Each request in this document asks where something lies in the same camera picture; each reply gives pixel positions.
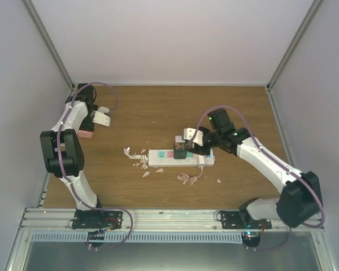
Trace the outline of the pink cube socket adapter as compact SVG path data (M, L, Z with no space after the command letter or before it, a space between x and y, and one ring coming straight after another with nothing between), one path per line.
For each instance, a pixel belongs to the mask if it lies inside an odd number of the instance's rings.
M93 133L92 131L86 131L86 130L79 130L77 132L77 135L81 138L91 138L93 136Z

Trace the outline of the white plug adapter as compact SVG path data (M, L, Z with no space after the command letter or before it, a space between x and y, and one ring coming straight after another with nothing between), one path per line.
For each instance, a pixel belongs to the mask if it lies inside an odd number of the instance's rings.
M181 135L175 136L175 143L185 143Z

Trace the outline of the green dragon cube adapter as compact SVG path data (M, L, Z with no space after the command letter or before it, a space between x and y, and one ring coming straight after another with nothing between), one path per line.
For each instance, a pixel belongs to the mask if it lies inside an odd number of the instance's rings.
M184 150L185 143L175 143L173 145L173 158L183 160L187 158L187 151Z

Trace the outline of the white power strip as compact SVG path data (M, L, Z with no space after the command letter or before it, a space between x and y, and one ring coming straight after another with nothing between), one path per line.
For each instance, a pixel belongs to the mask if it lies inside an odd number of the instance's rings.
M199 156L188 152L185 159L175 159L173 150L149 150L147 165L151 168L164 167L211 167L215 164L213 151Z

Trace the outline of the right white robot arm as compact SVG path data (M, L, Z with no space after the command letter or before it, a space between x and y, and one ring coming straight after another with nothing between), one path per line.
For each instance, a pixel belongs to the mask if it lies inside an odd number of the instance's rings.
M185 128L182 139L189 146L187 150L194 154L206 156L213 148L219 148L246 161L279 192L276 199L254 198L244 203L239 208L241 226L251 229L259 220L279 219L290 228L323 227L325 212L318 176L281 160L260 143L248 124L236 128L228 116L228 108L215 106L207 110L202 117L209 119L211 129L201 124Z

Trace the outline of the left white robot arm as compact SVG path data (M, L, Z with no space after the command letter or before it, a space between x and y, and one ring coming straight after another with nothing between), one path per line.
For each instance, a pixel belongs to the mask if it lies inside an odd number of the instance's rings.
M77 135L82 122L94 118L97 109L94 93L91 84L81 84L78 92L67 98L57 124L40 134L40 143L47 172L65 184L76 202L76 209L88 211L85 221L99 228L105 223L105 214L100 211L102 204L85 176L85 158Z

